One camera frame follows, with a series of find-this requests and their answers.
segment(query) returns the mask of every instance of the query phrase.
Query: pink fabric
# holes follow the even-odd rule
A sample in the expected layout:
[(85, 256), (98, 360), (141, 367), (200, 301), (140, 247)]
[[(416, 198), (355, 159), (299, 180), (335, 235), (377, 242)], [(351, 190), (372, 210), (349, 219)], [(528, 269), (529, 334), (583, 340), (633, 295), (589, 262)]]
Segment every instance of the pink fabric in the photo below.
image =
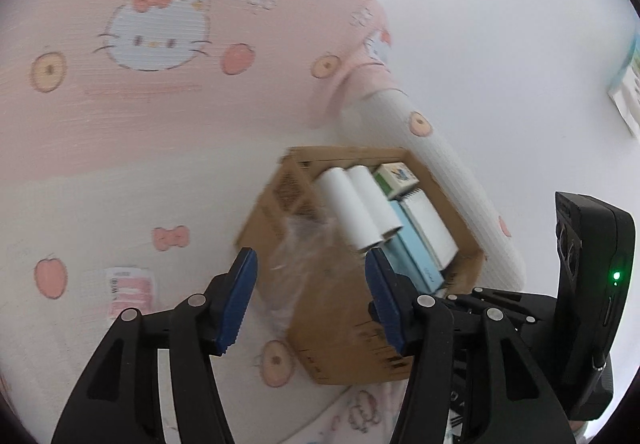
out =
[(394, 88), (375, 0), (0, 0), (0, 179), (296, 132)]

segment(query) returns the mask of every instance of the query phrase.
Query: pink and white label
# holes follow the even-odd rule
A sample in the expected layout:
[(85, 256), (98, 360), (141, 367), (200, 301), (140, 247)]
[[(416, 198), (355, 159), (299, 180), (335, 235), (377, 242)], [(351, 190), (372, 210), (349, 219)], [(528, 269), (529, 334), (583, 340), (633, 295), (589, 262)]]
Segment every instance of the pink and white label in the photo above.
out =
[(105, 269), (111, 291), (109, 319), (116, 319), (124, 309), (136, 308), (143, 314), (152, 312), (156, 283), (148, 269), (111, 267)]

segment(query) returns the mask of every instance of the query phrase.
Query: silver screw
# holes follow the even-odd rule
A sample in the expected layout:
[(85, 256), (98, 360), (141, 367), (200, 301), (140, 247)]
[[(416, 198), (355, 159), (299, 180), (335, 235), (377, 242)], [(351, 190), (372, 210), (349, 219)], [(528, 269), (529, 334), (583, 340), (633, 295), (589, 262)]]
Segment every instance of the silver screw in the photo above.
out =
[(207, 297), (204, 294), (194, 294), (190, 296), (187, 303), (192, 307), (201, 307), (207, 302)]
[(487, 310), (486, 315), (489, 319), (492, 319), (494, 321), (500, 321), (502, 318), (504, 318), (504, 314), (502, 314), (502, 311), (495, 308)]
[(422, 296), (418, 296), (418, 305), (422, 307), (433, 307), (436, 305), (436, 300), (433, 299), (433, 296), (427, 296), (423, 294)]
[(126, 309), (122, 314), (120, 314), (120, 319), (122, 319), (122, 321), (133, 321), (137, 317), (138, 311), (135, 309)]

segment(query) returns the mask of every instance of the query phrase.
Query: cat whisker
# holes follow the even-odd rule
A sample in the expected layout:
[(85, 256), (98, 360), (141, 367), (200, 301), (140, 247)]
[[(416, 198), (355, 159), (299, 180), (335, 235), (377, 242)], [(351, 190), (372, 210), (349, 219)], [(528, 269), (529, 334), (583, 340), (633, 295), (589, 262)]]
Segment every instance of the cat whisker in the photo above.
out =
[(100, 50), (108, 49), (108, 48), (111, 48), (111, 47), (115, 47), (115, 45), (105, 45), (104, 47), (100, 47), (100, 48), (94, 50), (93, 52), (91, 52), (91, 54), (95, 54), (96, 52), (98, 52)]

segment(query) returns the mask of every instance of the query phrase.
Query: hello kitty print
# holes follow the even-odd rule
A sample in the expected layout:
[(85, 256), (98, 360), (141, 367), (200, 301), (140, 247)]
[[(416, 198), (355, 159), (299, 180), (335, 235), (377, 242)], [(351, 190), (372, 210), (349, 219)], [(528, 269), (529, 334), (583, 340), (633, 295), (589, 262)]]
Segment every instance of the hello kitty print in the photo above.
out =
[(209, 0), (126, 0), (100, 36), (105, 51), (121, 67), (142, 72), (184, 65), (209, 41)]

